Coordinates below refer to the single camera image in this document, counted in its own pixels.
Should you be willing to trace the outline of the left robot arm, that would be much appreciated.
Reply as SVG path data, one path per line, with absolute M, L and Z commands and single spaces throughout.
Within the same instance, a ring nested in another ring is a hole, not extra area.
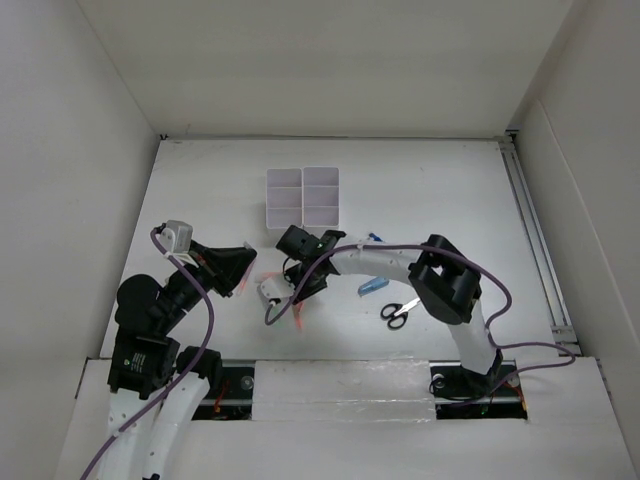
M 209 295 L 231 296 L 257 253 L 197 242 L 159 250 L 175 267 L 164 283 L 136 274 L 117 291 L 107 438 L 84 479 L 170 478 L 200 402 L 224 387 L 221 355 L 207 347 Z

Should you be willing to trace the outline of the orange pen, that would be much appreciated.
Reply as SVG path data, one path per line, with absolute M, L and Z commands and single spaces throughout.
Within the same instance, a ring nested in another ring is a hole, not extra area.
M 294 305 L 293 308 L 292 308 L 294 322 L 295 322 L 296 328 L 299 331 L 303 330 L 303 321 L 302 321 L 302 310 L 303 310 L 303 307 L 304 307 L 304 304 L 303 303 L 299 303 L 297 305 Z

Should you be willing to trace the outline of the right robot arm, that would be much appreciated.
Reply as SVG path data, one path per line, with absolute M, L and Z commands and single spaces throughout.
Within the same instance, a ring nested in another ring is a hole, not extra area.
M 318 238 L 290 226 L 276 249 L 296 264 L 283 274 L 293 292 L 286 307 L 328 287 L 331 275 L 384 277 L 413 288 L 427 313 L 445 324 L 457 346 L 469 399 L 487 396 L 499 379 L 500 349 L 490 339 L 481 306 L 481 269 L 445 237 L 418 245 L 356 240 L 328 230 Z

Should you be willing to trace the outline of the pink pen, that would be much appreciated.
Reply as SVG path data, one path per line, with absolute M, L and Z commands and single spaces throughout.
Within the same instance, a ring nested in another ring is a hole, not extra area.
M 244 273 L 243 277 L 241 278 L 240 283 L 238 284 L 238 287 L 236 289 L 236 293 L 237 293 L 238 296 L 240 296 L 244 292 L 244 290 L 245 290 L 245 288 L 247 286 L 249 277 L 250 277 L 250 271 L 247 270 Z

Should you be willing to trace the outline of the orange yellow highlighter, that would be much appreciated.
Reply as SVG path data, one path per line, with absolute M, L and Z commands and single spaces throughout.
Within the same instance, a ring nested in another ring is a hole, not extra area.
M 263 283 L 268 280 L 277 280 L 282 276 L 280 272 L 264 272 L 255 277 L 256 283 Z

